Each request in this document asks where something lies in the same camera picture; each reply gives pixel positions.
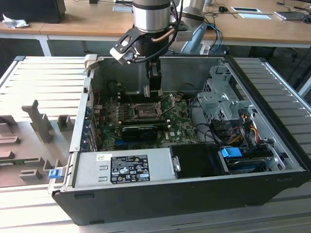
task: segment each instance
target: desk surface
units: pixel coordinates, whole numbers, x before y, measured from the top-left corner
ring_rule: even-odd
[[[262,14],[273,14],[274,11],[287,11],[287,8],[276,5],[276,0],[218,0],[223,3],[230,12],[233,7],[258,8]],[[297,1],[287,1],[292,6],[307,7],[308,5]],[[208,12],[218,11],[219,5],[206,7]],[[223,40],[227,41],[260,41],[260,42],[288,42],[311,43],[311,25],[304,22],[283,21],[277,15],[268,15],[271,19],[249,19],[235,14],[217,14],[215,23],[223,33]],[[215,38],[213,31],[205,34],[205,39]]]
[[[132,13],[112,11],[113,3],[65,0],[65,4],[62,22],[46,23],[41,34],[122,36],[133,26]]]
[[[276,5],[276,0],[218,0],[225,4],[230,12],[231,6],[259,8],[262,14],[273,14],[274,11],[287,11],[287,8]],[[122,36],[133,25],[130,12],[113,12],[113,4],[99,2],[89,4],[88,1],[65,0],[66,14],[59,24],[30,23],[29,28],[8,29],[0,24],[0,33],[40,33],[54,35],[83,36]],[[288,1],[288,5],[306,7],[306,3]],[[205,11],[218,12],[219,5],[206,7]],[[303,22],[282,22],[276,15],[270,19],[247,19],[235,14],[217,14],[215,22],[223,33],[223,41],[248,42],[284,42],[311,43],[311,25]],[[205,40],[215,39],[214,31],[207,31]]]
[[[8,28],[2,22],[0,23],[0,33],[20,33],[20,34],[40,34],[40,29],[44,23],[30,23],[29,27],[25,28]]]

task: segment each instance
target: wooden desk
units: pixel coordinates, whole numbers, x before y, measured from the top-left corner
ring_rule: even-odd
[[[236,13],[233,7],[250,7],[258,8],[262,11],[261,14],[273,14],[275,11],[287,11],[286,7],[276,5],[276,0],[218,0],[218,3],[223,3],[229,9],[230,12]],[[287,1],[286,4],[292,6],[307,7],[308,4]],[[213,5],[206,7],[204,10],[208,12],[218,13],[219,5]],[[234,14],[237,18],[234,18],[231,14],[217,14],[215,23],[217,28],[223,33],[223,44],[237,44],[247,45],[249,43],[255,45],[255,43],[262,44],[262,46],[268,46],[270,43],[279,44],[292,44],[293,45],[305,44],[309,47],[311,44],[311,25],[304,22],[294,21],[282,21],[277,15],[268,15],[271,19],[249,19],[242,18],[238,14]],[[209,22],[213,22],[212,17],[206,17]],[[214,40],[215,32],[208,31],[205,34],[204,39]]]
[[[0,23],[0,33],[40,34],[43,25],[44,23],[30,23],[29,27],[12,29]]]
[[[217,0],[233,12],[231,6],[259,8],[262,14],[287,11],[276,5],[276,0]],[[288,5],[306,7],[306,3],[287,1]],[[59,24],[30,23],[25,29],[8,29],[0,24],[0,38],[39,40],[46,56],[51,56],[49,40],[117,41],[133,25],[130,12],[113,12],[113,4],[88,1],[65,0],[66,14]],[[207,11],[218,12],[219,5],[206,7]],[[303,22],[282,22],[276,15],[270,19],[247,19],[235,14],[218,14],[217,28],[223,33],[224,45],[270,46],[308,48],[311,44],[311,25]],[[207,31],[203,43],[208,46],[215,40],[215,32]]]
[[[132,13],[112,11],[113,3],[65,0],[65,4],[66,14],[62,22],[46,23],[41,34],[121,37],[133,26]]]

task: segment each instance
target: blue latch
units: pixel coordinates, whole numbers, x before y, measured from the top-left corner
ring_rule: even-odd
[[[226,147],[222,149],[223,157],[242,157],[241,151],[237,147]]]
[[[52,169],[49,172],[50,179],[60,179],[62,178],[62,168]]]

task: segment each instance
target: crumpled paper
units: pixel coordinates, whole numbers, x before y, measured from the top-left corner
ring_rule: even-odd
[[[2,23],[4,23],[4,25],[7,26],[8,28],[15,29],[15,28],[22,28],[22,27],[29,26],[29,24],[27,24],[26,21],[23,19],[15,20],[15,19],[8,18],[5,15],[3,15],[3,19],[4,20],[2,20]]]

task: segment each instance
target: motherboard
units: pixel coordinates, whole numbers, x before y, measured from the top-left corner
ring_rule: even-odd
[[[157,102],[122,103],[110,98],[103,103],[100,129],[102,151],[167,148],[176,144],[198,143],[189,119],[186,100],[170,94]],[[128,135],[144,131],[142,138]]]

